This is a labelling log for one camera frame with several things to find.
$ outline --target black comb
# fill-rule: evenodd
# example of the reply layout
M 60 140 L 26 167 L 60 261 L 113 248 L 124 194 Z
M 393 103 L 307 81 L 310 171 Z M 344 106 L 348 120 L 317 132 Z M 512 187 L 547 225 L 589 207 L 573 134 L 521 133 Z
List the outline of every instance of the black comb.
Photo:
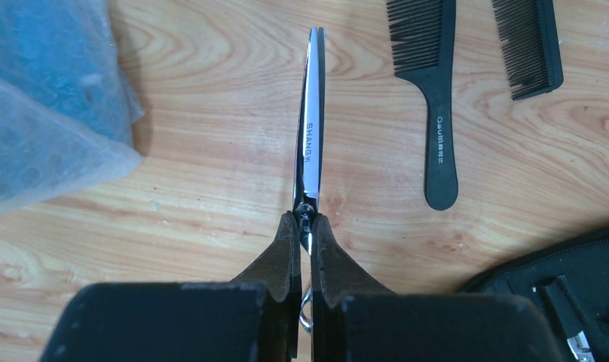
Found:
M 493 0 L 511 99 L 549 93 L 564 81 L 552 0 Z
M 433 209 L 446 210 L 458 198 L 451 130 L 455 0 L 390 0 L 387 10 L 396 77 L 415 84 L 427 100 L 424 197 Z

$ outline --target scissor blade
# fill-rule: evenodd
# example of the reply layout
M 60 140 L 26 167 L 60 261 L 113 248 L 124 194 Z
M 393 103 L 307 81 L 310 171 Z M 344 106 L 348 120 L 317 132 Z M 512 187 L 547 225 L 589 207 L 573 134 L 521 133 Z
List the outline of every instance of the scissor blade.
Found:
M 324 39 L 323 28 L 311 29 L 295 150 L 294 211 L 298 206 L 308 204 L 317 213 L 320 204 L 325 89 Z

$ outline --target black pouch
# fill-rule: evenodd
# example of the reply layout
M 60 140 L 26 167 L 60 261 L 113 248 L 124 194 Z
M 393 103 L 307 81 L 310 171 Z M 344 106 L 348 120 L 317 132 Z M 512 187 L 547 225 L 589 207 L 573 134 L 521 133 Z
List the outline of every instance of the black pouch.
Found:
M 609 227 L 484 271 L 460 291 L 524 296 L 550 322 L 565 360 L 609 362 Z

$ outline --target comb teeth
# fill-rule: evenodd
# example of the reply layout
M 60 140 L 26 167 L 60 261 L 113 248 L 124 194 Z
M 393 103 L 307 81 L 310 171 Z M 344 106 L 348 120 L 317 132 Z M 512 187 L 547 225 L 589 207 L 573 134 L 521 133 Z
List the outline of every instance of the comb teeth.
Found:
M 442 10 L 442 0 L 390 0 L 387 3 L 396 73 L 438 65 Z
M 553 87 L 555 76 L 549 49 L 558 48 L 559 54 L 559 45 L 557 35 L 555 44 L 549 40 L 542 0 L 493 0 L 493 8 L 497 32 L 503 42 L 502 54 L 511 98 L 520 100 L 558 87 L 559 84 Z M 559 57 L 557 62 L 561 73 Z

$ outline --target zipper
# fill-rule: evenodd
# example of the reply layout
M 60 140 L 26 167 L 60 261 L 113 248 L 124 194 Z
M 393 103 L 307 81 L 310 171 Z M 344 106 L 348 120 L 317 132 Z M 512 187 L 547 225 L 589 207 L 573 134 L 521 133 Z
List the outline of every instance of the zipper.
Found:
M 575 304 L 573 290 L 564 275 L 537 286 L 546 316 L 557 324 L 562 336 L 578 362 L 595 362 L 589 340 L 584 333 L 585 324 Z
M 606 239 L 601 239 L 601 240 L 596 240 L 596 241 L 588 241 L 588 242 L 584 242 L 582 244 L 578 244 L 578 245 L 574 245 L 571 247 L 566 247 L 564 249 L 561 250 L 557 250 L 554 251 L 552 253 L 546 254 L 545 256 L 541 256 L 540 258 L 537 258 L 535 260 L 531 260 L 525 264 L 521 264 L 521 265 L 516 265 L 516 266 L 507 266 L 507 267 L 499 267 L 498 270 L 496 271 L 489 271 L 492 272 L 492 274 L 490 274 L 489 276 L 484 276 L 483 274 L 479 276 L 479 279 L 481 279 L 480 281 L 476 281 L 474 284 L 472 285 L 465 285 L 460 291 L 461 292 L 469 292 L 469 290 L 471 289 L 476 289 L 475 287 L 488 283 L 491 279 L 496 278 L 498 275 L 501 275 L 503 273 L 508 273 L 508 272 L 515 272 L 524 268 L 528 268 L 529 266 L 532 266 L 533 264 L 538 264 L 539 262 L 543 262 L 544 260 L 548 260 L 551 259 L 555 256 L 559 256 L 565 253 L 569 253 L 571 251 L 575 251 L 578 249 L 583 249 L 585 247 L 594 247 L 595 245 L 599 245 L 599 244 L 609 244 L 609 238 Z

